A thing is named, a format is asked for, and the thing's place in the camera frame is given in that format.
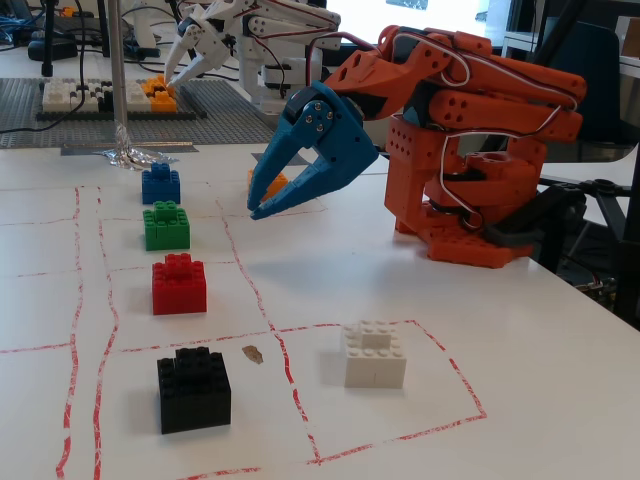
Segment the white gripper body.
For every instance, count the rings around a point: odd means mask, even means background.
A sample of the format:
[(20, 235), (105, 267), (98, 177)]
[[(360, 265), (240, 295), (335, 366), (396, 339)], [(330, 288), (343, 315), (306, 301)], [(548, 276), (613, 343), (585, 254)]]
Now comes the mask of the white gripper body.
[(231, 56), (235, 45), (238, 22), (260, 8), (258, 1), (213, 1), (207, 8), (195, 5), (179, 24), (179, 30), (201, 28), (202, 37), (193, 50), (196, 58), (202, 55), (219, 69)]

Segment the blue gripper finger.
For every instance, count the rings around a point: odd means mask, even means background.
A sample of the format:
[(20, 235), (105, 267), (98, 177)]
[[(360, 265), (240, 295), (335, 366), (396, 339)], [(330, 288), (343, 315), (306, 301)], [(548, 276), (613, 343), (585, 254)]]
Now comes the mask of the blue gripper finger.
[(268, 187), (284, 166), (285, 163), (280, 161), (262, 158), (254, 169), (248, 195), (248, 209), (252, 219), (260, 220), (284, 212), (314, 198), (340, 190), (351, 182), (351, 172), (344, 165), (318, 158), (277, 194), (262, 201)]
[(290, 99), (261, 159), (286, 166), (301, 149), (313, 149), (319, 158), (329, 161), (326, 150), (331, 147), (330, 137), (338, 132), (339, 116), (337, 103), (329, 98)]

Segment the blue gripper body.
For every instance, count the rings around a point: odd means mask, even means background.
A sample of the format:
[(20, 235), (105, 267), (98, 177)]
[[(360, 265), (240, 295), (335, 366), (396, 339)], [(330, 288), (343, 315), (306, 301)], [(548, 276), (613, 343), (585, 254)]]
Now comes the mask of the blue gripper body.
[(292, 98), (329, 98), (337, 103), (340, 109), (338, 132), (330, 137), (331, 147), (326, 152), (330, 162), (338, 162), (349, 169), (351, 182), (378, 158), (376, 148), (363, 129), (362, 116), (347, 97), (320, 82), (314, 82), (292, 95)]

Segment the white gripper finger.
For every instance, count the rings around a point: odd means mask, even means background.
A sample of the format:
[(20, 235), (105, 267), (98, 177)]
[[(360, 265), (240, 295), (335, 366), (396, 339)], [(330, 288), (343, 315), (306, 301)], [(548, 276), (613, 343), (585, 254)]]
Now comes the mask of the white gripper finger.
[(202, 33), (201, 28), (186, 28), (176, 33), (164, 66), (165, 79), (193, 79), (199, 75), (196, 70), (196, 60), (192, 60), (179, 73), (176, 72), (176, 67), (187, 51), (197, 45)]
[(186, 67), (182, 67), (180, 71), (177, 71), (176, 68), (183, 56), (183, 52), (170, 52), (166, 61), (166, 84), (168, 86), (178, 86), (216, 68), (210, 59), (197, 55)]

